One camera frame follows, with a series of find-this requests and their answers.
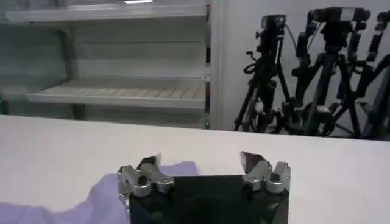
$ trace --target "ceiling light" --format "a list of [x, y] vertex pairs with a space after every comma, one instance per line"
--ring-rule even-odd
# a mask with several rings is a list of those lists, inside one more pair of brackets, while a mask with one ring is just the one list
[[131, 1], [124, 1], [126, 4], [139, 4], [139, 3], [150, 3], [153, 2], [153, 0], [131, 0]]

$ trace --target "metal bracket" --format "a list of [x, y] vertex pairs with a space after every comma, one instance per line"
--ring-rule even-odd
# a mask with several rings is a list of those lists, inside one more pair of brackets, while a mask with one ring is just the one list
[[253, 170], [243, 176], [245, 183], [253, 191], [265, 190], [273, 194], [281, 194], [285, 189], [290, 190], [291, 169], [284, 162], [278, 162], [274, 171], [267, 161], [260, 161]]
[[118, 172], [119, 193], [125, 198], [130, 194], [146, 197], [152, 192], [152, 182], [132, 166], [124, 166]]
[[144, 163], [141, 165], [140, 172], [147, 176], [163, 194], [168, 193], [175, 185], [174, 177], [163, 175], [156, 164]]
[[119, 193], [125, 200], [130, 195], [136, 197], [147, 197], [152, 192], [152, 184], [155, 184], [158, 191], [166, 194], [174, 187], [175, 179], [163, 175], [156, 164], [141, 164], [139, 170], [132, 166], [124, 166], [118, 171]]

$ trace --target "camera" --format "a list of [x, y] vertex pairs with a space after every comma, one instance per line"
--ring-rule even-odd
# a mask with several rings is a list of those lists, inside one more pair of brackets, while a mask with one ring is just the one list
[[330, 7], [312, 10], [310, 15], [319, 23], [364, 22], [370, 18], [371, 13], [364, 8]]
[[283, 30], [286, 24], [286, 15], [264, 16], [261, 20], [261, 28], [268, 30]]
[[276, 42], [285, 34], [286, 15], [268, 15], [261, 20], [261, 33], [256, 33], [256, 39], [260, 39], [257, 52], [265, 53], [276, 49]]

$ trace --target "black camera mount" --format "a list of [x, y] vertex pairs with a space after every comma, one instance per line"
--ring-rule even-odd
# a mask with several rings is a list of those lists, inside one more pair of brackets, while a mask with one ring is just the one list
[[281, 112], [272, 108], [277, 86], [272, 78], [278, 75], [283, 93], [289, 101], [289, 91], [280, 64], [285, 24], [285, 15], [269, 15], [262, 19], [261, 26], [264, 30], [261, 33], [256, 32], [256, 38], [260, 39], [257, 52], [261, 53], [261, 57], [257, 60], [253, 57], [253, 52], [247, 52], [255, 63], [247, 66], [244, 73], [253, 74], [253, 77], [248, 83], [248, 92], [235, 120], [235, 131], [242, 127], [243, 131], [253, 129], [255, 132], [264, 133], [274, 119], [277, 125], [273, 133], [278, 133], [282, 129]]

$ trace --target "white wall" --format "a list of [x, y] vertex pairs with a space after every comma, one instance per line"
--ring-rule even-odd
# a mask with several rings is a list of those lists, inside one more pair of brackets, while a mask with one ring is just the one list
[[[345, 6], [345, 7], [364, 7], [371, 11], [371, 19], [367, 23], [367, 29], [363, 33], [359, 55], [363, 59], [371, 42], [372, 31], [376, 22], [378, 12], [390, 9], [388, 0], [222, 0], [223, 1], [223, 26], [222, 26], [222, 49], [221, 49], [221, 79], [219, 83], [219, 124], [218, 127], [224, 130], [233, 128], [233, 121], [237, 117], [239, 108], [247, 91], [247, 81], [249, 75], [243, 74], [243, 69], [252, 60], [246, 56], [246, 51], [254, 51], [257, 46], [255, 40], [255, 31], [261, 31], [261, 17], [271, 14], [286, 14], [287, 24], [290, 26], [294, 38], [297, 38], [299, 32], [304, 31], [307, 12], [311, 9]], [[386, 42], [390, 38], [387, 34], [383, 37], [378, 59], [384, 54], [390, 53], [390, 46]], [[310, 49], [311, 59], [314, 61], [319, 52], [322, 52], [324, 42], [322, 35], [318, 34]], [[282, 65], [288, 82], [290, 93], [295, 91], [296, 78], [291, 76], [291, 70], [298, 65], [295, 57], [294, 47], [290, 37], [286, 33], [285, 46], [283, 48]], [[317, 84], [318, 76], [313, 80], [312, 85], [307, 91], [306, 96], [313, 96], [314, 85]], [[380, 83], [381, 77], [373, 83], [367, 93], [367, 100], [372, 102], [376, 89]], [[336, 90], [339, 84], [339, 75], [334, 76], [328, 94], [328, 102], [335, 100]], [[280, 86], [277, 90], [275, 107], [280, 107], [284, 100]], [[360, 117], [364, 120], [364, 115], [360, 111]], [[350, 127], [348, 116], [341, 119], [341, 123]]]

